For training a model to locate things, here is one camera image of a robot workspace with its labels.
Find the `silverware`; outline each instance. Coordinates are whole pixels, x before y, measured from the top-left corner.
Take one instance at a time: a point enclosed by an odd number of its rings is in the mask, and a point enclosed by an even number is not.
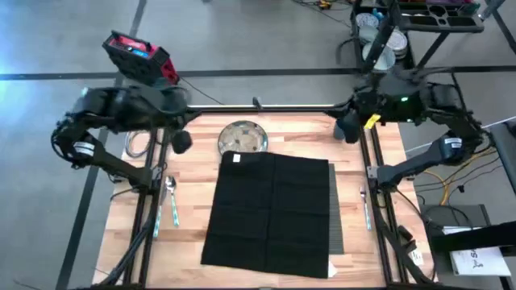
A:
[[[369,211],[368,211],[368,202],[366,198],[366,192],[364,187],[360,186],[360,196],[362,197],[362,202],[364,203],[364,214],[365,214],[365,224],[368,230],[371,230],[371,219],[369,219]]]
[[[174,226],[179,226],[179,215],[177,215],[177,207],[176,207],[176,180],[173,177],[167,176],[165,180],[165,185],[167,187],[167,191],[170,193],[170,201],[172,203],[172,218],[174,220]]]
[[[163,208],[163,202],[164,199],[167,197],[167,195],[170,193],[172,196],[172,211],[173,211],[173,218],[174,218],[174,225],[179,226],[179,217],[177,216],[177,209],[176,209],[176,198],[174,196],[174,192],[176,191],[176,180],[173,178],[173,176],[167,176],[164,182],[164,190],[161,191],[160,196],[160,207],[158,208],[158,213],[156,215],[156,223],[154,224],[154,232],[152,233],[153,238],[158,237],[158,233],[160,231],[160,221],[161,221],[161,209]]]

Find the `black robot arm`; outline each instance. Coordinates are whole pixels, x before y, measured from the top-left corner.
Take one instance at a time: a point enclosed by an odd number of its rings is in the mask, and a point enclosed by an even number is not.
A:
[[[86,89],[73,109],[52,132],[52,148],[73,168],[95,165],[111,175],[125,177],[133,186],[149,186],[152,173],[110,154],[89,129],[105,127],[119,133],[168,127],[174,132],[173,149],[185,152],[192,141],[185,125],[200,115],[185,102],[183,88],[149,87]]]
[[[427,83],[417,75],[395,71],[381,77],[369,76],[349,101],[327,111],[336,118],[347,143],[355,143],[361,127],[371,127],[376,121],[412,122],[418,126],[430,119],[448,126],[450,130],[421,155],[377,168],[377,181],[383,189],[393,189],[403,177],[435,165],[463,163],[482,144],[486,133],[472,112],[466,110],[457,85]]]

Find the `black cloth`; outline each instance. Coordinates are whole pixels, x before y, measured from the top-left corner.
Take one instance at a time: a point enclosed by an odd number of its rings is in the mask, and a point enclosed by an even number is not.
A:
[[[201,263],[327,278],[328,168],[327,160],[225,152]]]

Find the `silver plate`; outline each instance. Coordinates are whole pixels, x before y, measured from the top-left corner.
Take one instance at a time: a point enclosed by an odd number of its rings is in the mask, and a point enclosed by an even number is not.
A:
[[[218,136],[218,151],[265,152],[268,137],[264,128],[251,121],[237,121],[227,125]]]

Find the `wooden tabletop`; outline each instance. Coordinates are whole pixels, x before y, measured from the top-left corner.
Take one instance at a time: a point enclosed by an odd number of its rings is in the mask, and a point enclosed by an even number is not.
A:
[[[249,120],[260,124],[268,134],[268,150],[292,156],[328,159],[335,165],[340,217],[345,255],[330,255],[337,274],[330,279],[313,279],[295,275],[276,275],[229,267],[201,265],[201,253],[210,217],[211,204],[217,182],[220,154],[217,139],[229,123]],[[360,145],[346,144],[333,139],[335,120],[324,114],[205,114],[187,126],[193,146],[183,155],[170,149],[166,175],[177,181],[177,210],[181,225],[173,226],[170,197],[164,203],[159,237],[152,246],[147,286],[150,288],[333,288],[384,286],[377,236],[365,225],[360,186],[366,183]],[[378,127],[381,148],[386,164],[397,164],[405,157],[396,124]],[[139,135],[133,147],[145,147],[148,135]],[[160,146],[156,146],[155,161]],[[123,159],[135,166],[143,166],[145,157]],[[117,185],[115,192],[127,189]],[[416,205],[417,197],[411,182],[403,181],[399,189]],[[422,270],[430,275],[433,267],[430,249],[422,222],[414,210],[397,193],[393,203],[398,225],[404,225],[417,241],[422,252]],[[129,245],[136,201],[134,193],[116,197],[107,218],[102,247],[98,256],[94,283],[102,280],[115,266]],[[396,263],[390,251],[391,268],[397,278]],[[137,280],[139,256],[135,263]]]

